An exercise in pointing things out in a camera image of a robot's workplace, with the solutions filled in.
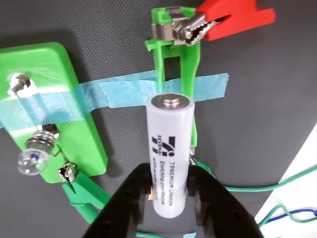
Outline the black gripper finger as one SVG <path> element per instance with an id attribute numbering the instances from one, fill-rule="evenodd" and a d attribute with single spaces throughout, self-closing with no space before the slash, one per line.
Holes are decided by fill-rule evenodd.
<path id="1" fill-rule="evenodd" d="M 150 164 L 142 163 L 125 179 L 83 237 L 135 238 L 151 186 Z"/>
<path id="2" fill-rule="evenodd" d="M 187 191 L 206 238 L 262 238 L 254 217 L 208 171 L 190 165 Z"/>

